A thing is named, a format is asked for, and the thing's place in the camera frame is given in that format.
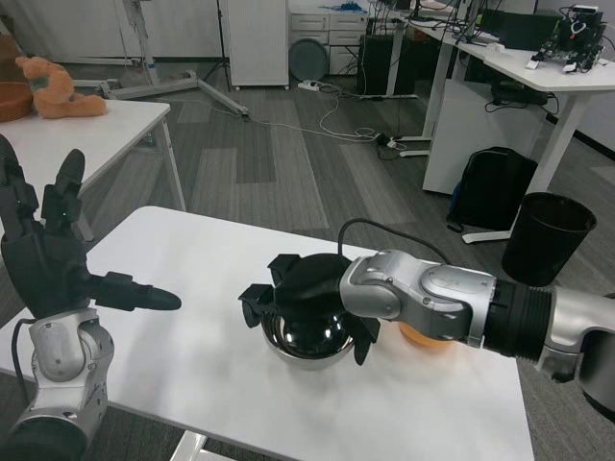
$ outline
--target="stand base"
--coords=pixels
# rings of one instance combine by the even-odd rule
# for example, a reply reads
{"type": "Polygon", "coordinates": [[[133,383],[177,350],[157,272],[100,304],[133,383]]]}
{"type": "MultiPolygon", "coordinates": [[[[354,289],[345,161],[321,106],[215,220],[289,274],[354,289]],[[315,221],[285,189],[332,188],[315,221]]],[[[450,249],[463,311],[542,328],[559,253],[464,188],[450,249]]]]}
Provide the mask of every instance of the stand base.
{"type": "Polygon", "coordinates": [[[111,89],[107,83],[102,83],[100,87],[106,97],[108,97],[109,99],[119,100],[143,98],[146,96],[154,96],[157,94],[183,91],[185,89],[199,88],[205,91],[213,99],[223,104],[230,110],[234,111],[238,115],[241,115],[243,117],[249,116],[248,108],[241,106],[225,94],[222,94],[213,86],[206,84],[202,80],[198,79],[194,71],[188,70],[187,74],[188,77],[186,77],[185,79],[176,80],[174,82],[169,82],[166,84],[141,85],[131,86],[128,88],[111,89]]]}

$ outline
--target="electrical cord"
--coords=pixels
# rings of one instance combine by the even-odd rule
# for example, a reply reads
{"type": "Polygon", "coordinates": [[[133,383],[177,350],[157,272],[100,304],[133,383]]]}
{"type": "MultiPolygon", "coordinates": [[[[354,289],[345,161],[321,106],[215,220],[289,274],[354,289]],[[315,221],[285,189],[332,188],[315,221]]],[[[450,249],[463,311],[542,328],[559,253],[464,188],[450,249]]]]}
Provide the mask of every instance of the electrical cord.
{"type": "Polygon", "coordinates": [[[391,158],[386,158],[382,156],[382,150],[381,150],[381,146],[379,146],[378,144],[376,144],[376,153],[378,154],[378,159],[382,160],[382,161],[394,161],[394,160],[399,160],[403,157],[400,157],[399,154],[395,154],[394,157],[391,158]]]}
{"type": "Polygon", "coordinates": [[[524,103],[522,106],[511,106],[512,104],[514,103],[502,103],[501,105],[497,106],[494,101],[489,101],[487,104],[484,105],[484,110],[488,113],[493,113],[502,109],[525,109],[529,106],[529,103],[524,103]],[[497,109],[489,110],[489,106],[496,106],[497,109]]]}
{"type": "MultiPolygon", "coordinates": [[[[355,93],[351,93],[348,91],[343,90],[342,88],[338,87],[338,86],[334,86],[331,84],[324,84],[322,82],[318,82],[321,86],[323,87],[333,87],[336,88],[338,90],[337,95],[335,96],[335,107],[330,110],[329,112],[327,112],[321,119],[319,122],[319,126],[320,128],[322,128],[325,132],[318,132],[316,130],[309,130],[306,128],[300,128],[300,127],[293,127],[292,125],[286,125],[284,123],[275,123],[275,122],[267,122],[264,120],[256,120],[254,118],[249,118],[248,121],[250,122],[254,122],[254,123],[258,123],[260,125],[266,125],[266,126],[271,126],[271,127],[282,127],[282,128],[288,128],[290,130],[295,130],[295,131],[299,131],[299,132],[304,132],[304,133],[313,133],[313,134],[320,134],[322,136],[326,136],[326,137],[332,137],[335,139],[340,139],[342,141],[347,141],[347,142],[373,142],[376,139],[376,132],[375,130],[371,129],[371,128],[358,128],[355,130],[355,133],[336,133],[334,131],[331,131],[329,129],[327,129],[323,123],[325,121],[325,119],[329,116],[331,116],[335,111],[337,111],[339,109],[339,98],[346,94],[346,95],[351,95],[351,96],[356,96],[356,97],[361,97],[361,95],[359,94],[355,94],[355,93]]],[[[196,103],[196,104],[204,104],[210,108],[212,108],[213,110],[220,112],[220,113],[224,113],[227,115],[230,115],[231,117],[234,117],[236,119],[241,119],[241,115],[237,115],[236,113],[233,112],[229,112],[227,110],[222,110],[219,109],[217,107],[215,107],[214,105],[206,102],[206,101],[187,101],[187,100],[181,100],[181,99],[170,99],[170,98],[157,98],[157,101],[160,102],[168,102],[168,103],[196,103]]]]}
{"type": "Polygon", "coordinates": [[[414,235],[410,235],[409,233],[401,232],[400,230],[389,228],[388,226],[385,226],[384,224],[380,224],[380,223],[377,223],[376,221],[372,221],[371,219],[365,219],[365,218],[351,219],[350,221],[346,221],[346,223],[344,223],[344,225],[341,227],[341,229],[339,230],[339,235],[337,236],[337,254],[339,255],[339,257],[344,257],[343,246],[344,246],[344,235],[346,233],[346,230],[352,224],[355,224],[355,223],[369,224],[370,226],[374,226],[375,228],[382,229],[383,231],[387,231],[394,235],[397,235],[397,236],[406,238],[408,240],[412,240],[413,242],[419,243],[421,245],[424,245],[425,247],[429,248],[434,253],[436,253],[438,256],[440,256],[446,264],[449,264],[449,265],[451,264],[451,261],[446,257],[446,255],[444,255],[442,251],[440,251],[437,247],[432,245],[427,240],[423,240],[422,238],[415,237],[414,235]]]}
{"type": "Polygon", "coordinates": [[[26,406],[30,404],[30,398],[28,397],[26,382],[24,381],[23,374],[21,373],[21,364],[19,363],[19,353],[17,351],[17,340],[19,339],[19,330],[21,329],[22,325],[32,325],[36,322],[36,319],[19,319],[15,324],[14,330],[12,331],[11,339],[12,366],[15,368],[15,375],[17,376],[17,381],[19,382],[21,398],[23,399],[24,405],[26,406]]]}

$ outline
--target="white table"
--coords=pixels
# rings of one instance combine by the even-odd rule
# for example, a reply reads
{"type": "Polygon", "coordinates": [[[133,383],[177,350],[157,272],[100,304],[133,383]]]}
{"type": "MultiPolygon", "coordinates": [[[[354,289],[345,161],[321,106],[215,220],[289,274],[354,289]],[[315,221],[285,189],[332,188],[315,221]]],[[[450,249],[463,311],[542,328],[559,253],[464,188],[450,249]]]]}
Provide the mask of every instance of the white table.
{"type": "MultiPolygon", "coordinates": [[[[82,192],[121,156],[151,132],[165,160],[176,207],[185,211],[184,194],[177,173],[173,147],[164,115],[168,104],[107,101],[100,117],[46,120],[36,114],[0,124],[0,133],[11,143],[42,206],[46,184],[54,183],[62,162],[72,149],[86,156],[82,192]]],[[[36,218],[40,217],[40,208],[36,218]]],[[[0,235],[4,228],[0,222],[0,235]]]]}
{"type": "MultiPolygon", "coordinates": [[[[348,354],[306,372],[273,354],[259,328],[246,327],[237,298],[251,283],[271,282],[267,264],[279,253],[335,249],[275,230],[137,210],[89,252],[89,269],[132,274],[175,292],[183,306],[98,308],[115,344],[111,404],[283,459],[533,459],[514,359],[457,343],[426,352],[383,322],[362,367],[348,354]]],[[[29,313],[0,329],[1,371],[12,373],[11,334],[21,317],[29,313]]],[[[18,347],[32,376],[25,332],[18,347]]]]}
{"type": "MultiPolygon", "coordinates": [[[[526,64],[535,53],[507,49],[495,51],[479,45],[464,42],[457,43],[452,33],[444,34],[442,29],[434,30],[431,27],[433,24],[426,23],[422,26],[411,24],[411,27],[438,40],[442,40],[442,48],[431,87],[423,135],[402,138],[400,141],[431,140],[442,103],[451,53],[456,46],[459,50],[482,60],[489,67],[530,88],[538,91],[550,91],[558,96],[564,95],[567,97],[566,104],[558,115],[558,122],[553,129],[549,143],[538,162],[538,167],[529,185],[528,193],[546,190],[559,162],[566,152],[566,148],[570,144],[591,97],[594,94],[615,90],[615,63],[611,62],[606,66],[597,64],[586,74],[581,74],[580,72],[565,74],[562,70],[562,63],[558,61],[541,62],[536,70],[529,70],[526,69],[526,64]]],[[[465,69],[462,65],[459,65],[457,59],[453,78],[462,81],[464,73],[465,69]]],[[[429,151],[408,151],[402,153],[402,156],[428,155],[429,153],[429,151]]],[[[510,238],[511,232],[512,230],[470,233],[464,235],[463,240],[466,243],[506,240],[510,238]]]]}

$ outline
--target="stainless steel bowl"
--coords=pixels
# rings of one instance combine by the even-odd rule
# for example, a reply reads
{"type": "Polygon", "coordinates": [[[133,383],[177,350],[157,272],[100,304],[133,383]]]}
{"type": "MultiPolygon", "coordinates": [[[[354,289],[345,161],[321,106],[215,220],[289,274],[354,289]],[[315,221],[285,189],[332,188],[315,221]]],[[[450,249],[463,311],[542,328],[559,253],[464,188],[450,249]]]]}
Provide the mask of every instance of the stainless steel bowl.
{"type": "Polygon", "coordinates": [[[287,364],[303,370],[324,370],[334,365],[355,343],[337,317],[289,323],[282,317],[265,315],[261,326],[269,348],[287,364]]]}

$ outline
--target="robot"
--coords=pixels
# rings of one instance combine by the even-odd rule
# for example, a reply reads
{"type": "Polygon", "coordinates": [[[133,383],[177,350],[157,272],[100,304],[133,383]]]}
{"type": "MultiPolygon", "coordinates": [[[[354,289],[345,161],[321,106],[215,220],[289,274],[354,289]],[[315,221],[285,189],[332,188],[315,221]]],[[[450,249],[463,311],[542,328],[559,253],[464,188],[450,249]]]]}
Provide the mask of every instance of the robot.
{"type": "Polygon", "coordinates": [[[322,331],[345,330],[361,365],[378,340],[378,321],[403,322],[430,339],[523,357],[559,382],[575,378],[583,355],[584,396],[615,423],[615,301],[528,287],[396,250],[350,261],[338,245],[337,255],[279,255],[269,265],[275,284],[253,284],[239,298],[248,327],[263,324],[265,331],[272,316],[282,318],[278,347],[302,358],[325,356],[322,331]],[[282,343],[285,336],[292,343],[282,343]]]}
{"type": "MultiPolygon", "coordinates": [[[[81,215],[84,170],[83,153],[71,151],[55,184],[45,187],[43,226],[34,218],[36,193],[11,144],[0,135],[5,228],[0,248],[12,283],[34,316],[17,324],[13,359],[18,328],[32,324],[37,381],[35,398],[0,447],[0,459],[75,461],[91,443],[108,404],[107,371],[114,348],[96,310],[88,307],[90,300],[127,311],[175,310],[182,304],[174,294],[134,283],[130,276],[89,272],[84,245],[72,230],[81,215]]],[[[432,339],[532,360],[538,370],[562,382],[575,377],[583,354],[579,379],[585,397],[615,421],[612,300],[497,280],[455,267],[437,250],[445,264],[396,250],[350,261],[342,255],[341,241],[337,255],[279,255],[270,265],[275,285],[253,284],[240,297],[248,326],[280,316],[304,344],[316,343],[316,348],[297,351],[324,353],[311,326],[333,319],[354,338],[360,365],[378,340],[380,320],[400,321],[432,339]]],[[[19,377],[18,360],[14,363],[19,377]]]]}
{"type": "MultiPolygon", "coordinates": [[[[17,420],[0,447],[0,459],[78,460],[92,441],[107,410],[107,370],[113,359],[113,340],[100,325],[90,299],[116,309],[143,307],[175,310],[182,305],[172,293],[139,285],[124,274],[92,275],[86,266],[84,244],[72,230],[81,215],[78,198],[86,166],[84,154],[72,150],[56,183],[45,187],[41,216],[34,188],[9,141],[0,134],[0,216],[5,229],[0,242],[12,284],[34,320],[32,370],[37,381],[34,400],[17,420]]],[[[25,386],[22,394],[27,400],[25,386]]]]}
{"type": "Polygon", "coordinates": [[[560,10],[564,17],[557,23],[551,37],[540,51],[531,57],[527,69],[536,69],[544,60],[565,60],[564,73],[586,73],[600,59],[604,47],[600,44],[605,23],[598,7],[574,5],[560,10]]]}

